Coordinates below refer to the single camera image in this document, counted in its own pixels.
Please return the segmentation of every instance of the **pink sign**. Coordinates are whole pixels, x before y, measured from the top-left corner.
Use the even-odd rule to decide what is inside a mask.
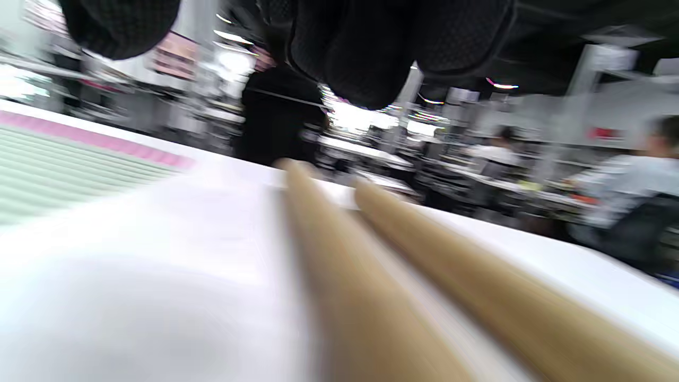
[[[182,80],[193,80],[196,75],[198,44],[175,32],[169,32],[155,47],[153,69]]]

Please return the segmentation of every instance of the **white table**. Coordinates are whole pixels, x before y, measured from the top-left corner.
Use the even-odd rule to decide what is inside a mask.
[[[349,143],[330,137],[321,137],[318,139],[318,142],[321,145],[332,147],[333,149],[340,150],[343,152],[348,152],[351,154],[356,154],[375,160],[381,160],[382,162],[386,163],[398,164],[405,167],[412,167],[412,163],[407,162],[406,160],[403,160],[398,156],[389,154],[387,152],[379,151],[371,147],[365,147],[357,145],[355,143]]]
[[[473,171],[470,171],[468,167],[458,166],[456,164],[446,163],[446,162],[440,162],[440,163],[447,170],[450,170],[450,171],[453,171],[454,173],[458,173],[458,174],[463,175],[465,177],[474,179],[474,180],[478,181],[479,183],[487,184],[489,186],[492,186],[492,187],[495,187],[495,188],[500,188],[502,190],[518,192],[518,193],[522,193],[522,194],[528,192],[527,190],[522,188],[519,184],[513,183],[511,181],[492,179],[490,177],[487,177],[487,176],[475,173]]]
[[[115,84],[126,84],[120,78],[114,78],[112,76],[94,76],[89,74],[83,74],[77,71],[62,69],[60,67],[55,67],[47,63],[40,63],[37,61],[29,61],[21,58],[2,56],[0,55],[0,64],[9,64],[17,68],[26,69],[33,71],[35,73],[41,73],[46,75],[53,75],[55,77],[69,78],[72,80],[88,80],[92,82],[107,82]]]
[[[378,186],[383,187],[387,190],[410,196],[418,196],[418,193],[415,192],[415,190],[410,188],[410,186],[408,186],[405,182],[402,182],[398,179],[385,177],[382,175],[377,175],[370,173],[368,171],[361,170],[356,170],[355,173],[356,175],[364,177],[365,179],[368,179],[374,184],[377,184]]]
[[[205,118],[210,118],[213,120],[220,120],[220,121],[225,121],[225,122],[236,122],[236,123],[243,123],[245,122],[245,117],[239,116],[238,114],[233,114],[225,110],[221,109],[215,109],[215,108],[208,108],[202,111],[198,112],[198,115],[205,117]]]
[[[321,380],[280,171],[6,101],[0,109],[196,161],[0,232],[0,380]],[[351,189],[319,184],[355,208]],[[417,208],[679,357],[679,298],[668,287],[582,247]],[[538,380],[401,258],[381,261],[481,381]]]
[[[566,205],[569,207],[576,207],[582,210],[588,210],[595,207],[595,205],[579,201],[575,198],[571,198],[566,195],[555,194],[553,192],[538,191],[535,193],[535,196],[544,201],[559,203],[561,205]]]

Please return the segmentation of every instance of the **ceiling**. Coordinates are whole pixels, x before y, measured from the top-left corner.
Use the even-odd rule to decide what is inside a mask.
[[[224,0],[223,11],[237,20],[236,28],[242,26],[244,35],[261,36],[255,0]],[[490,77],[496,83],[519,85],[506,90],[512,94],[564,94],[588,42],[582,36],[605,27],[635,26],[662,37],[634,47],[640,51],[637,71],[652,73],[658,59],[679,57],[679,0],[521,0],[517,13],[504,48],[486,68],[438,85],[479,91],[485,98],[503,91],[485,80]]]

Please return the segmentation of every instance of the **green striped fabric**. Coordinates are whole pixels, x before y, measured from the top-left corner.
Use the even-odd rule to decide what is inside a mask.
[[[113,150],[0,125],[0,226],[176,172]]]

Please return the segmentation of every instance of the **person in white shirt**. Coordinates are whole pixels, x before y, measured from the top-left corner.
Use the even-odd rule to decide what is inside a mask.
[[[519,156],[512,148],[514,140],[516,140],[514,128],[512,126],[503,126],[500,132],[492,139],[490,146],[476,145],[467,149],[467,154],[474,157],[470,168],[480,173],[489,160],[516,166],[519,164]]]
[[[615,156],[567,182],[599,201],[583,216],[585,226],[568,227],[576,241],[595,246],[597,235],[588,228],[609,229],[645,198],[660,192],[679,195],[679,116],[658,121],[643,155]]]

